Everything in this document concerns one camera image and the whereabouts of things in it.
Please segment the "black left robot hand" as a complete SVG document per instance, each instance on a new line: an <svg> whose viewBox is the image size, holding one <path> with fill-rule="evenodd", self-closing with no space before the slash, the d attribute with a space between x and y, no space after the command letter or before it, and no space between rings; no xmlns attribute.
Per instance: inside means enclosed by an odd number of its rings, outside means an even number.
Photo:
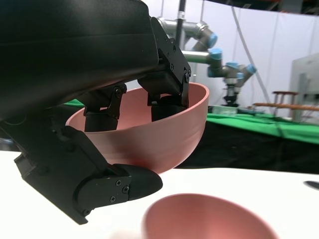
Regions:
<svg viewBox="0 0 319 239"><path fill-rule="evenodd" d="M87 132L115 130L126 83L147 91L152 121L188 108L190 66L140 0L3 0L0 137L22 178L74 222L162 187L111 165Z"/></svg>

